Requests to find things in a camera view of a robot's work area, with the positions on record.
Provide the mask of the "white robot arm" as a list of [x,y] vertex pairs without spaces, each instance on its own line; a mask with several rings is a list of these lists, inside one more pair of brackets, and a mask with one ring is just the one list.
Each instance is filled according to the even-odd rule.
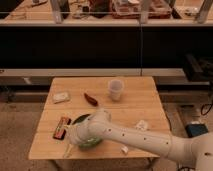
[[182,138],[141,131],[113,124],[111,114],[104,108],[97,109],[82,122],[64,128],[73,145],[83,144],[91,138],[106,139],[156,154],[195,171],[213,171],[213,132]]

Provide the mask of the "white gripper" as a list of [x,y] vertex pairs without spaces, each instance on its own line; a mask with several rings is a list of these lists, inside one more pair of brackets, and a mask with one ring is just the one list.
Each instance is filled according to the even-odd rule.
[[88,124],[86,123],[77,123],[75,125],[70,125],[68,127],[67,133],[68,139],[71,144],[67,144],[63,158],[69,158],[71,156],[74,145],[83,144],[90,138]]

